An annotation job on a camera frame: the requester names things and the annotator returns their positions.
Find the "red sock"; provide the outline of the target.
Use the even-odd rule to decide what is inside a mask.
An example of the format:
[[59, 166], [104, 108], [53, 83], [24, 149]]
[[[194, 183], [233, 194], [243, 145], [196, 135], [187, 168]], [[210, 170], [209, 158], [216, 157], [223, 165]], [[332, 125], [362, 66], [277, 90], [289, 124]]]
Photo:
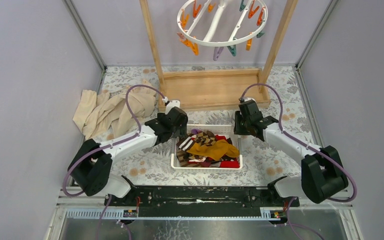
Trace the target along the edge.
[[241, 164], [238, 160], [223, 160], [220, 162], [219, 167], [220, 168], [227, 168], [227, 169], [238, 169], [240, 168]]
[[215, 140], [215, 145], [218, 147], [226, 147], [233, 145], [232, 140], [230, 138], [227, 138], [225, 135], [216, 135]]

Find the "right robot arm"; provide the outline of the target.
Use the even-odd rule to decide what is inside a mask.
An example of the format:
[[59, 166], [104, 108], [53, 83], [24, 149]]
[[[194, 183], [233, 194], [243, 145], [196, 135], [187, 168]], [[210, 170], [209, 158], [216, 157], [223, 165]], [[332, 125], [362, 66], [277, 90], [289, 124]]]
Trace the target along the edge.
[[338, 151], [290, 137], [281, 130], [280, 123], [272, 116], [263, 116], [252, 98], [240, 100], [235, 112], [234, 134], [253, 136], [282, 151], [301, 169], [299, 176], [286, 176], [272, 181], [267, 191], [267, 201], [281, 205], [289, 197], [307, 198], [319, 204], [349, 186], [346, 174], [340, 169], [342, 162]]

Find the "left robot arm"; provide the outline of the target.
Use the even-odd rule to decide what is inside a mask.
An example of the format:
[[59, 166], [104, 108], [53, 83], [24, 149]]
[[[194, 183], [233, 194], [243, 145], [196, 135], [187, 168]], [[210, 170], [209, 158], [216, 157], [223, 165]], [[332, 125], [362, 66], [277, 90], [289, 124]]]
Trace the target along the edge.
[[64, 180], [72, 178], [88, 197], [103, 193], [128, 206], [135, 200], [134, 185], [126, 177], [112, 174], [112, 167], [143, 149], [185, 136], [187, 123], [187, 113], [174, 106], [168, 113], [160, 112], [146, 121], [137, 132], [101, 143], [86, 140], [67, 168]]

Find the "brown yellow argyle sock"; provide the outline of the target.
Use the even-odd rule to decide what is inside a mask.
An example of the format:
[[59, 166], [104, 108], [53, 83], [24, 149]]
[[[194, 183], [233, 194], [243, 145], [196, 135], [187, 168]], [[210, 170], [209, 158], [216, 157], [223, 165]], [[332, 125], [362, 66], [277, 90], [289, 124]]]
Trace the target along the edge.
[[202, 131], [191, 136], [200, 146], [213, 146], [216, 143], [216, 136], [211, 131]]

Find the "mustard yellow sock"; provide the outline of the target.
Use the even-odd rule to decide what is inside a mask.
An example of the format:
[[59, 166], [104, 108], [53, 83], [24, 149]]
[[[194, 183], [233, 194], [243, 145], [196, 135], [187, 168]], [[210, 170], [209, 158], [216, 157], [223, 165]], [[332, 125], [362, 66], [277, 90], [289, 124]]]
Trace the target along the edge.
[[194, 145], [187, 153], [209, 157], [213, 160], [220, 160], [223, 156], [228, 156], [230, 158], [237, 158], [240, 155], [239, 150], [233, 146], [200, 146], [198, 143]]

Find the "brown tan striped sock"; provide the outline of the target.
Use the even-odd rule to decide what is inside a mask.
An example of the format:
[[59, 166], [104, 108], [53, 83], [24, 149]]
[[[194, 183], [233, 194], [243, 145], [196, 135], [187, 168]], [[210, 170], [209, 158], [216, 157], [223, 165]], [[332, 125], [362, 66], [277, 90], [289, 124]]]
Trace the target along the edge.
[[186, 167], [196, 167], [198, 165], [196, 162], [189, 163], [189, 161], [200, 158], [200, 156], [198, 156], [198, 155], [194, 155], [194, 154], [188, 153], [188, 152], [183, 151], [181, 149], [177, 150], [176, 156], [177, 156], [177, 159], [178, 159], [178, 161], [180, 163], [180, 166], [183, 167], [183, 168], [186, 168]]

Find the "purple orange striped sock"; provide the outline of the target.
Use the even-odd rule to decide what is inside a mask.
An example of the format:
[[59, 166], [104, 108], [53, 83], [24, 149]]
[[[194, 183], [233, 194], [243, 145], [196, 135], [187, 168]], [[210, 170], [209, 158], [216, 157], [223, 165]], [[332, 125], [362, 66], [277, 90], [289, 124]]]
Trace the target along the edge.
[[198, 134], [202, 133], [203, 131], [200, 129], [193, 128], [190, 132], [192, 135], [198, 135]]

